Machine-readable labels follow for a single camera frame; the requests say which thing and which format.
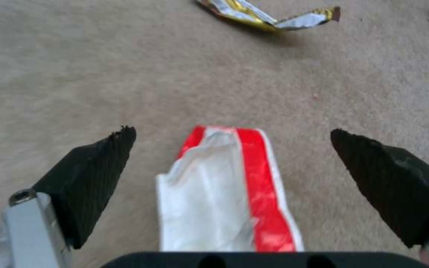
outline gold and silver wrapper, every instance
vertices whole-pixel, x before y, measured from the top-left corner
hole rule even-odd
[[[340,7],[315,9],[301,15],[276,20],[246,0],[198,0],[216,15],[265,31],[294,31],[311,28],[331,20],[339,21]]]

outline beige carpet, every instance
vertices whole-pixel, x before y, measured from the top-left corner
hole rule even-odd
[[[340,5],[342,17],[276,35],[191,0],[0,0],[0,213],[71,148],[134,125],[129,163],[74,262],[156,251],[154,177],[191,128],[257,127],[308,250],[415,256],[358,192],[329,132],[429,162],[429,0],[254,2],[275,17]]]

